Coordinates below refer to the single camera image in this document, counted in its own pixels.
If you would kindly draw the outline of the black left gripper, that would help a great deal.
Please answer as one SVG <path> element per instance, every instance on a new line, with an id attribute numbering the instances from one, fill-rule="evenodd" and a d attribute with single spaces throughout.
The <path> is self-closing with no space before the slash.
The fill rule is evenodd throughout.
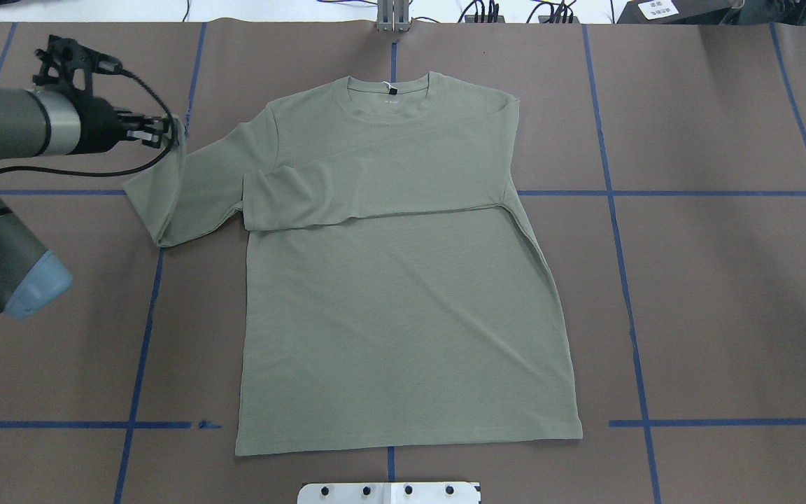
<path id="1" fill-rule="evenodd" d="M 94 94 L 96 74 L 120 76 L 122 62 L 85 47 L 73 38 L 48 37 L 36 49 L 41 70 L 33 77 L 33 97 L 47 127 L 42 155 L 105 153 L 119 141 L 140 141 L 151 148 L 170 148 L 179 123 L 172 115 L 124 115 Z"/>

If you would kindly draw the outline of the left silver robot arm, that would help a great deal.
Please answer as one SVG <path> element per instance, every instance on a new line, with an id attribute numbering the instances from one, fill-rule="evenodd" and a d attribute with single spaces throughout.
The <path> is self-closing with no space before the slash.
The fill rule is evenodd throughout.
<path id="1" fill-rule="evenodd" d="M 24 158 L 109 152 L 122 141 L 138 141 L 159 151 L 176 149 L 177 122 L 160 96 L 159 117 L 113 106 L 94 93 L 94 76 L 122 76 L 140 83 L 116 57 L 75 39 L 48 37 L 38 49 L 41 69 L 31 89 L 0 88 L 0 162 Z M 0 166 L 14 172 L 58 174 L 58 169 Z M 0 315 L 29 318 L 73 283 L 70 271 L 0 198 Z"/>

